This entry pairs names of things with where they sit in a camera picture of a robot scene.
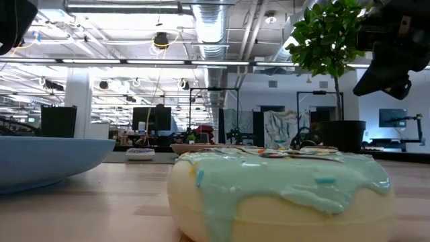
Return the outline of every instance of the donut-shaped object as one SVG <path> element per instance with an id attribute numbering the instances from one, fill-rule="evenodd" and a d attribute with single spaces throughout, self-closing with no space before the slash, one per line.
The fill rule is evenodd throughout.
<path id="1" fill-rule="evenodd" d="M 146 148 L 130 148 L 126 152 L 129 161 L 149 161 L 154 158 L 155 151 Z"/>
<path id="2" fill-rule="evenodd" d="M 384 169 L 365 155 L 302 154 L 180 156 L 167 183 L 173 220 L 195 242 L 388 242 L 396 210 Z"/>

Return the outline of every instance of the light blue bowl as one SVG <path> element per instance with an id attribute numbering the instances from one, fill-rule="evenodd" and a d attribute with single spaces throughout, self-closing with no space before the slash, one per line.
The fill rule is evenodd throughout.
<path id="1" fill-rule="evenodd" d="M 0 194 L 59 182 L 103 162 L 114 140 L 0 136 Z"/>

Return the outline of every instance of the ceiling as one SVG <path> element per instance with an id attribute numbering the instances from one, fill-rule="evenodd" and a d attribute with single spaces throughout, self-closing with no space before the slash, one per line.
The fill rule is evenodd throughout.
<path id="1" fill-rule="evenodd" d="M 106 3 L 106 1 L 73 1 L 74 3 Z M 110 1 L 106 4 L 124 3 Z M 283 44 L 282 28 L 286 18 L 301 10 L 302 0 L 269 0 L 266 11 L 275 11 L 277 21 L 273 24 L 261 22 L 255 44 L 251 51 L 251 59 L 275 54 Z M 245 24 L 251 8 L 250 0 L 239 0 L 228 8 L 226 58 L 237 60 L 244 38 Z M 153 37 L 157 32 L 166 32 L 169 42 L 172 43 L 165 52 L 155 53 L 151 46 Z M 176 14 L 123 14 L 123 13 L 70 13 L 65 14 L 57 9 L 40 9 L 32 26 L 24 37 L 24 48 L 11 50 L 4 57 L 20 58 L 165 58 L 165 59 L 200 59 L 200 49 L 196 33 L 196 21 L 190 15 Z M 231 79 L 235 74 L 229 73 L 228 86 L 234 87 Z M 93 117 L 94 120 L 111 120 L 116 124 L 126 124 L 130 119 L 131 111 L 118 111 L 116 108 L 132 108 L 135 105 L 149 105 L 164 103 L 176 107 L 175 119 L 180 127 L 185 128 L 187 122 L 187 105 L 189 91 L 178 87 L 180 80 L 187 81 L 191 87 L 207 87 L 205 82 L 205 69 L 172 69 L 172 68 L 136 68 L 136 67 L 91 67 L 91 77 L 94 79 Z M 49 80 L 66 86 L 67 67 L 27 64 L 9 64 L 4 66 L 0 73 L 0 93 L 3 93 L 3 104 L 0 115 L 38 114 L 38 104 L 61 105 L 64 102 L 64 92 L 45 89 L 41 83 Z M 269 80 L 278 80 L 278 89 L 267 87 Z M 295 88 L 311 88 L 318 81 L 306 83 L 307 75 L 274 75 L 268 77 L 262 74 L 249 74 L 243 81 L 241 91 L 285 91 Z M 108 89 L 99 87 L 100 81 L 109 83 Z M 4 95 L 5 92 L 19 93 L 46 93 L 46 95 Z M 115 93 L 129 93 L 130 95 L 147 95 L 136 97 L 136 103 L 130 103 L 125 97 L 97 97 Z M 165 95 L 166 98 L 152 95 Z M 206 91 L 200 93 L 193 104 L 193 123 L 213 122 L 216 110 L 207 107 Z M 26 107 L 17 110 L 13 107 Z"/>

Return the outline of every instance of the black frame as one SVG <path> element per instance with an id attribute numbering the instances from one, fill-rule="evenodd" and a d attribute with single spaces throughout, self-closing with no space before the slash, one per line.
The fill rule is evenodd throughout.
<path id="1" fill-rule="evenodd" d="M 336 94 L 336 92 L 334 91 L 298 91 L 296 93 L 296 102 L 297 102 L 297 130 L 300 130 L 300 104 L 299 104 L 299 97 L 300 94 L 302 93 L 306 93 L 306 94 L 312 94 L 312 95 L 326 95 L 326 94 Z M 345 119 L 345 113 L 343 112 L 343 107 L 344 107 L 344 103 L 343 103 L 343 92 L 339 93 L 341 95 L 341 103 L 342 103 L 342 120 Z"/>
<path id="2" fill-rule="evenodd" d="M 189 114 L 188 114 L 188 128 L 191 128 L 191 100 L 193 99 L 193 91 L 194 90 L 207 90 L 207 91 L 228 91 L 234 90 L 237 93 L 237 112 L 236 112 L 236 127 L 239 127 L 239 88 L 221 88 L 221 87 L 191 87 L 189 89 Z"/>

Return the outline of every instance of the white column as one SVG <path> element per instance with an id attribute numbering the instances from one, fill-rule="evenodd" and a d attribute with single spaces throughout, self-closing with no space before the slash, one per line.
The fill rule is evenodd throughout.
<path id="1" fill-rule="evenodd" d="M 339 78 L 339 91 L 343 92 L 345 120 L 360 120 L 359 98 L 352 92 L 357 85 L 357 73 L 348 71 Z"/>
<path id="2" fill-rule="evenodd" d="M 87 138 L 91 123 L 93 80 L 88 68 L 69 68 L 64 106 L 77 106 L 75 138 Z"/>

